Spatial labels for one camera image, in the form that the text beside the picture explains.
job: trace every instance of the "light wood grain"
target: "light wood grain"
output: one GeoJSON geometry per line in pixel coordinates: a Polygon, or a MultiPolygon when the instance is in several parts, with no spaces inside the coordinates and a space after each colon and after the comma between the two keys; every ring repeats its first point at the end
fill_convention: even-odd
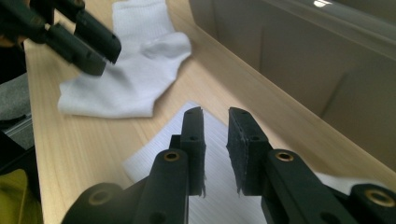
{"type": "MultiPolygon", "coordinates": [[[[87,1],[87,9],[111,27],[114,1],[87,1]]],[[[222,122],[228,108],[252,113],[274,147],[299,153],[315,171],[379,180],[396,190],[396,174],[301,106],[195,26],[188,0],[168,0],[177,30],[191,39],[192,55],[177,81],[156,102],[150,119],[99,119],[61,114],[59,84],[78,70],[46,46],[27,43],[26,54],[45,223],[60,223],[86,188],[132,183],[121,163],[145,145],[187,101],[222,122]]]]}

